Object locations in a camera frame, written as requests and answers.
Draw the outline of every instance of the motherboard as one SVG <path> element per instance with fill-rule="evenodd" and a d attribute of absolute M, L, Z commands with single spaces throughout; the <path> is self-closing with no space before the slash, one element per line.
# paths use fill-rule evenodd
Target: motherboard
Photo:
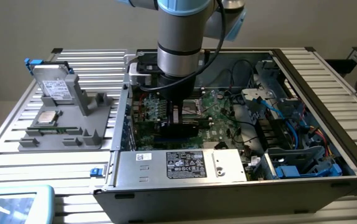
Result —
<path fill-rule="evenodd" d="M 221 113 L 229 109 L 229 97 L 223 91 L 202 91 L 197 98 L 183 102 L 183 120 L 199 123 L 198 136 L 183 139 L 163 138 L 156 133 L 159 122 L 166 120 L 166 100 L 156 94 L 142 94 L 134 101 L 134 133 L 136 150 L 162 149 L 243 149 L 241 129 Z"/>

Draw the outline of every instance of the aluminum workbench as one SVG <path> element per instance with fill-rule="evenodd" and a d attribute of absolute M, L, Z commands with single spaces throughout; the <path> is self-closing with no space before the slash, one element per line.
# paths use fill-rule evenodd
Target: aluminum workbench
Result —
<path fill-rule="evenodd" d="M 317 52 L 303 48 L 282 49 L 287 59 L 313 88 L 326 108 L 357 143 L 357 94 Z M 0 187 L 50 184 L 55 188 L 54 223 L 107 223 L 111 221 L 90 194 L 103 178 L 90 178 L 90 170 L 108 163 L 119 92 L 126 72 L 126 50 L 63 50 L 58 61 L 68 61 L 80 77 L 80 87 L 114 97 L 103 146 L 95 152 L 19 152 L 17 140 L 42 106 L 35 81 L 23 94 L 0 127 Z M 247 217 L 186 222 L 194 224 L 247 223 L 357 223 L 357 196 L 348 196 L 314 214 Z"/>

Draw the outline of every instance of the blue cable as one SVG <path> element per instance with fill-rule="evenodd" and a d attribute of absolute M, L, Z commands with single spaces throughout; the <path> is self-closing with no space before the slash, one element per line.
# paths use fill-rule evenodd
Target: blue cable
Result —
<path fill-rule="evenodd" d="M 261 103 L 262 103 L 262 104 L 263 104 L 271 111 L 275 111 L 277 114 L 279 115 L 279 117 L 285 119 L 282 112 L 281 112 L 278 109 L 275 109 L 271 105 L 269 105 L 267 102 L 266 102 L 265 100 L 262 100 Z M 289 123 L 289 121 L 286 121 L 286 125 L 287 125 L 287 127 L 289 127 L 289 129 L 290 129 L 290 131 L 291 131 L 291 133 L 293 133 L 293 136 L 294 136 L 294 149 L 297 149 L 297 147 L 298 147 L 298 136 L 297 136 L 295 130 L 294 130 L 291 124 Z"/>

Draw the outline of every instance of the power supply label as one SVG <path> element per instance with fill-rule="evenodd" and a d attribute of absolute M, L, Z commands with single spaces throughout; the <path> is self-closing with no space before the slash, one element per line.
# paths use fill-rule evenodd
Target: power supply label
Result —
<path fill-rule="evenodd" d="M 169 179 L 207 177 L 202 151 L 166 153 Z"/>

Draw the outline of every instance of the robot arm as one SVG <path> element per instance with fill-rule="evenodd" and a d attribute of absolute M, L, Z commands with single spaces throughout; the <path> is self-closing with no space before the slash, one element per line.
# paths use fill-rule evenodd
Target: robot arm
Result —
<path fill-rule="evenodd" d="M 226 40 L 234 40 L 245 18 L 245 0 L 119 0 L 134 7 L 158 10 L 158 67 L 163 71 L 158 86 L 163 87 L 186 78 L 198 70 L 203 36 L 219 39 L 223 5 Z M 193 92 L 195 78 L 185 84 L 164 88 L 163 97 L 182 101 Z"/>

